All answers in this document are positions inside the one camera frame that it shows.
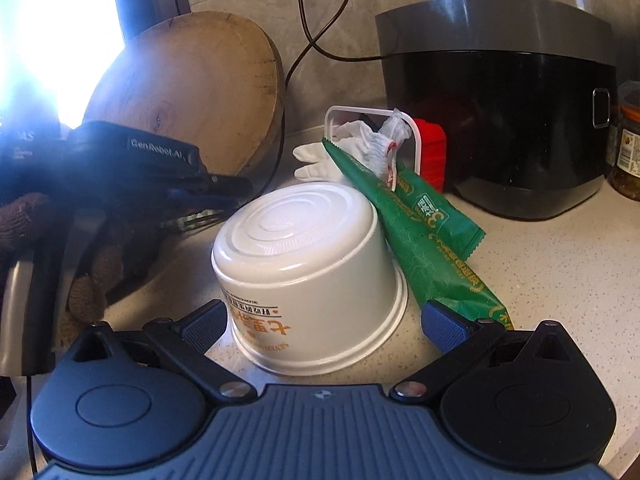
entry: countertop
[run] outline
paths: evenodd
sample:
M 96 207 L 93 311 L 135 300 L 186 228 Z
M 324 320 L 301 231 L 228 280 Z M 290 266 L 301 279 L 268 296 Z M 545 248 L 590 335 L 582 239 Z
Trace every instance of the countertop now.
M 291 162 L 285 162 L 279 185 L 292 183 Z M 595 196 L 559 217 L 519 222 L 449 199 L 485 230 L 486 238 L 468 263 L 507 306 L 516 329 L 533 330 L 542 319 L 562 322 L 606 387 L 618 423 L 601 464 L 618 478 L 640 452 L 640 203 L 603 184 Z M 140 328 L 154 317 L 178 319 L 222 298 L 210 266 L 218 230 L 168 240 L 145 284 L 109 307 L 105 319 L 114 330 Z M 207 356 L 261 391 L 274 382 L 389 387 L 437 358 L 438 351 L 422 334 L 419 309 L 410 298 L 386 343 L 332 374 L 293 380 L 260 370 L 236 348 L 229 329 Z M 30 478 L 28 469 L 22 399 L 11 439 L 0 452 L 0 479 Z

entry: metal screw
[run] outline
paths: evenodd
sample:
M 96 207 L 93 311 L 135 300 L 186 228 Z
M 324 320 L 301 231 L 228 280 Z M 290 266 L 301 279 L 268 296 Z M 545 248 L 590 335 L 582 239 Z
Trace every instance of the metal screw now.
M 174 320 L 171 319 L 170 317 L 158 317 L 156 319 L 154 319 L 151 323 L 156 323 L 158 325 L 168 325 L 173 323 Z
M 427 392 L 427 387 L 417 381 L 405 381 L 396 384 L 395 390 L 401 397 L 421 397 Z
M 242 381 L 231 381 L 220 386 L 220 393 L 231 399 L 244 397 L 251 391 L 251 385 Z

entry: round wooden board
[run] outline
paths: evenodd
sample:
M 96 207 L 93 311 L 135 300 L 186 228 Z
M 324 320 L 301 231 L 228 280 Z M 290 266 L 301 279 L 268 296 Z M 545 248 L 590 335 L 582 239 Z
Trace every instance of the round wooden board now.
M 195 144 L 211 173 L 258 164 L 280 133 L 280 56 L 254 22 L 194 12 L 131 40 L 104 73 L 84 120 L 111 121 Z

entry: green wrapper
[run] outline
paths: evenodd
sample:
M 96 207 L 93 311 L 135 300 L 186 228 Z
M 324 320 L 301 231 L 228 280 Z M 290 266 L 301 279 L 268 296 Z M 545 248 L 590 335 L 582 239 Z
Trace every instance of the green wrapper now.
M 430 232 L 466 261 L 484 238 L 484 231 L 412 170 L 401 162 L 397 167 L 396 195 L 422 217 Z
M 469 266 L 374 173 L 323 140 L 342 173 L 378 210 L 396 259 L 419 305 L 437 300 L 470 320 L 491 317 L 512 329 L 507 310 Z

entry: orange jar lid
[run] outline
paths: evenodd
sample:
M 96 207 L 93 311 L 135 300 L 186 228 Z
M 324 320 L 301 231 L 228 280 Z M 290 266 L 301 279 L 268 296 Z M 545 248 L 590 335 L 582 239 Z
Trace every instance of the orange jar lid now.
M 620 111 L 626 118 L 629 118 L 636 123 L 640 123 L 640 109 L 623 105 L 620 107 Z

